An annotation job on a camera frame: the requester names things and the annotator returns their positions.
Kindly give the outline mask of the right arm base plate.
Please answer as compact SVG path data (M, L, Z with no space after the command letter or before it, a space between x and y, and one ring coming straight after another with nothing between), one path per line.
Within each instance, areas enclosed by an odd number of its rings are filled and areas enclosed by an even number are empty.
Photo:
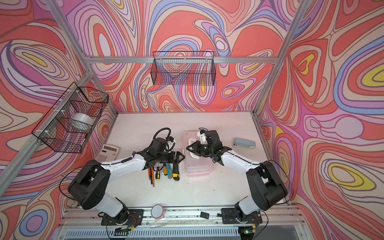
M245 215L236 208L222 208L217 216L222 218L223 224L253 224L258 226L263 222L260 212L256 211Z

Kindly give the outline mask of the orange hex key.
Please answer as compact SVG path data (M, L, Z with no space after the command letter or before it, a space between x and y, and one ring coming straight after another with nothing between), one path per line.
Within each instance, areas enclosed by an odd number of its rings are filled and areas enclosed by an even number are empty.
M154 171L154 167L151 167L151 182L152 182L152 186L154 187L155 186L155 171Z

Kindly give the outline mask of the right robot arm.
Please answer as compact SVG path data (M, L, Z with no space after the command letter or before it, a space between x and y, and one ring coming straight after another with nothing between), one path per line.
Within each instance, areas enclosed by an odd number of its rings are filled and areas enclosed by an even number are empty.
M215 130L201 129L199 140L189 144L186 150L203 158L210 158L214 163L236 170L246 175L250 195L235 204L236 218L244 218L266 211L288 196L288 190L276 168L270 161L255 162L226 147Z

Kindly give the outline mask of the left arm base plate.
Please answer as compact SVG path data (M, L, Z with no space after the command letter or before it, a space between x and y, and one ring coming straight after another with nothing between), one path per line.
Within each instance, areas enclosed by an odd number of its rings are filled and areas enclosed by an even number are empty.
M144 209L123 209L116 217L107 214L102 216L102 226L128 226L137 227L142 224Z

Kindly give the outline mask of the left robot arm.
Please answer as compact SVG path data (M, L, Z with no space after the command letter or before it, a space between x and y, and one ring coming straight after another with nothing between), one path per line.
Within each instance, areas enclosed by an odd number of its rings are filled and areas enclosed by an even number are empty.
M130 213L122 201L106 193L108 183L129 173L150 169L157 163L173 164L173 175L179 177L176 167L184 159L185 155L169 147L169 141L153 139L149 147L130 157L109 163L87 162L68 186L68 192L84 210L96 209L122 225Z

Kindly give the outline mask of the black hex key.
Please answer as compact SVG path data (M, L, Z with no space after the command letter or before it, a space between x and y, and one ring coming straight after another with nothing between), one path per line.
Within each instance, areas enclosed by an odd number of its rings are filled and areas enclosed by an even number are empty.
M151 185L154 184L154 181L153 181L153 169L152 168L149 168L149 178L150 178L150 181L151 181Z

